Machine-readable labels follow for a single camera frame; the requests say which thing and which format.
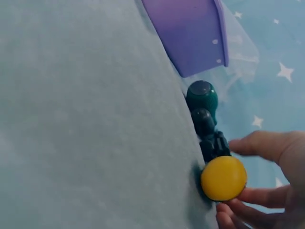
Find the dark green toy figure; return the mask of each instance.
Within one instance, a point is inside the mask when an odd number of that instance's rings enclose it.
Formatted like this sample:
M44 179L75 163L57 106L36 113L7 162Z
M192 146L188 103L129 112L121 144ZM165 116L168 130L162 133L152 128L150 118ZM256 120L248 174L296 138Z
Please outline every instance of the dark green toy figure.
M240 160L231 156L221 131L215 129L218 96L207 81L196 81L188 89L186 102L206 166L201 174L201 186L213 201L227 201L238 196L247 182L247 173Z

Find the plastic ball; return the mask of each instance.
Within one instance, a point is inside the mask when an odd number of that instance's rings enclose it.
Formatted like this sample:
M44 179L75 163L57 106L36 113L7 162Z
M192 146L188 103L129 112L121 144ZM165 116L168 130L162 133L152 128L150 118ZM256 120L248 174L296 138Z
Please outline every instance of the plastic ball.
M233 156L220 156L210 161L201 174L205 195L214 201L228 201L237 197L247 183L242 162Z

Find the purple plastic piece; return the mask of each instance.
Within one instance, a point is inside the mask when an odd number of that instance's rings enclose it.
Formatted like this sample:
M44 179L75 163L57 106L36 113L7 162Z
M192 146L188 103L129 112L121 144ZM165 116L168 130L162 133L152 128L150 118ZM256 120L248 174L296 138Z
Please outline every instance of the purple plastic piece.
M228 50L219 0L142 0L182 77L224 65Z

